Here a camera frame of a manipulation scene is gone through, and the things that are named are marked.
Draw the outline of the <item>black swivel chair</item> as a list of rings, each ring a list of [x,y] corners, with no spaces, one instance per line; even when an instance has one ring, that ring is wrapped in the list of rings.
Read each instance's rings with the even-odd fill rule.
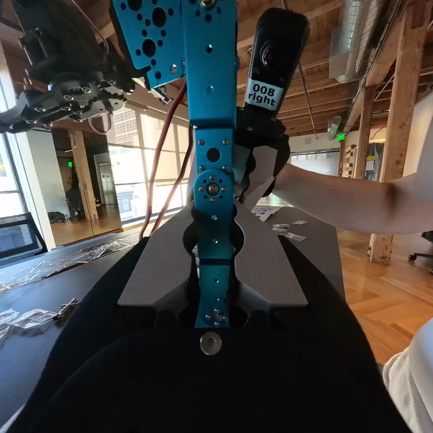
[[[408,262],[414,263],[417,260],[423,261],[425,265],[429,265],[429,273],[433,273],[432,269],[432,263],[433,263],[433,232],[430,231],[424,231],[419,234],[420,239],[423,240],[423,250],[415,251],[409,254],[408,256]]]

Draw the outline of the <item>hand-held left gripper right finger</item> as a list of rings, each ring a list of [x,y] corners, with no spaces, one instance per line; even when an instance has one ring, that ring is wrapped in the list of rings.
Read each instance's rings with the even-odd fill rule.
[[[234,222],[243,234],[243,245],[234,260],[239,281],[237,304],[247,314],[307,306],[278,235],[243,204],[236,200],[233,203]]]

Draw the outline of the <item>small clear plastic bag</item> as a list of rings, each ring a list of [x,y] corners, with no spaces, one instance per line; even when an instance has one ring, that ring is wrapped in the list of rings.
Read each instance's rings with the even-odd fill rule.
[[[54,323],[57,313],[34,309],[23,314],[10,308],[0,313],[0,341],[14,336],[32,337],[44,333]]]

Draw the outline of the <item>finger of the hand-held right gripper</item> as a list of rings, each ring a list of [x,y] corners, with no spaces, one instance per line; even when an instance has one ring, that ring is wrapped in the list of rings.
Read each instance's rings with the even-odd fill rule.
[[[252,211],[274,181],[277,150],[269,146],[256,147],[252,156],[256,167],[249,174],[249,185],[243,194],[243,206]]]
[[[248,160],[252,156],[252,150],[241,145],[233,147],[233,174],[235,183],[241,186],[249,185],[247,173]]]

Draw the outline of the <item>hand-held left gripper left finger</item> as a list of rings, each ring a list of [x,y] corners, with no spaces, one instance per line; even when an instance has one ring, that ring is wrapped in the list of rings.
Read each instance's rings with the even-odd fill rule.
[[[117,304],[120,307],[170,311],[175,317],[197,295],[197,244],[193,204],[187,204],[157,229],[138,258]]]

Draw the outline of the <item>blue toy robot arm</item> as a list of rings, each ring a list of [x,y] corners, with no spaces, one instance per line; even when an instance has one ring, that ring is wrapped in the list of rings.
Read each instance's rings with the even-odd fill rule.
[[[102,48],[74,1],[11,1],[24,36],[26,87],[1,113],[1,132],[19,133],[64,119],[89,120],[123,108],[133,78],[160,87],[186,76],[189,123],[197,134],[193,186],[200,301],[196,328],[228,328],[233,247],[233,136],[236,124],[235,1],[111,1],[110,14],[128,64]]]

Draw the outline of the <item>flat clear parts bag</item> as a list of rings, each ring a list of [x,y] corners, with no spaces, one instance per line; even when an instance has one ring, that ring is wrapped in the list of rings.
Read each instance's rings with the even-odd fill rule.
[[[287,223],[273,224],[272,230],[274,232],[276,232],[278,235],[282,235],[289,240],[301,242],[301,241],[306,239],[306,236],[292,233],[289,230],[292,226],[301,226],[301,225],[304,225],[306,223],[307,223],[307,221],[305,221],[305,220],[296,220],[290,224],[287,224]]]

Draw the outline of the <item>metal cross wrench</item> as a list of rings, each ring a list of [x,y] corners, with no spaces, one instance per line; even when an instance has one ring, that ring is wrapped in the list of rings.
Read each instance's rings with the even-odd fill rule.
[[[79,304],[78,298],[73,298],[70,302],[67,304],[62,304],[61,309],[59,312],[57,312],[53,317],[52,320],[54,322],[58,322],[63,320],[67,314],[69,314],[71,311],[73,311],[74,308],[76,308]]]

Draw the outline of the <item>person's right forearm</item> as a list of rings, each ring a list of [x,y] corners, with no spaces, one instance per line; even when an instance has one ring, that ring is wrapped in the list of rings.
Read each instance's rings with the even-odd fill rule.
[[[363,233],[432,231],[433,205],[416,197],[416,173],[389,182],[335,177],[286,164],[273,193],[329,225]]]

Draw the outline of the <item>black mesh chair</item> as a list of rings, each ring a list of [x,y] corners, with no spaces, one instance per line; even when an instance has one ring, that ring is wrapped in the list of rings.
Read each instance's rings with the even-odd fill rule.
[[[33,258],[48,252],[30,212],[1,217],[0,219],[0,265]]]

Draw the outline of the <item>crumpled clear plastic bag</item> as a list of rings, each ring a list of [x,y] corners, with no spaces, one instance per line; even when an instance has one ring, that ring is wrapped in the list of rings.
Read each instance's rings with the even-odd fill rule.
[[[116,237],[105,235],[72,246],[62,246],[1,267],[0,294],[57,275],[118,251],[127,251],[138,242],[135,233]]]

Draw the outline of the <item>silver air duct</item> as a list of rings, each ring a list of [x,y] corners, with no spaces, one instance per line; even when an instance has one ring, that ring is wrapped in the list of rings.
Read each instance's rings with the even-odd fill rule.
[[[342,16],[331,37],[330,79],[340,84],[366,79],[401,4],[402,1],[343,1]]]

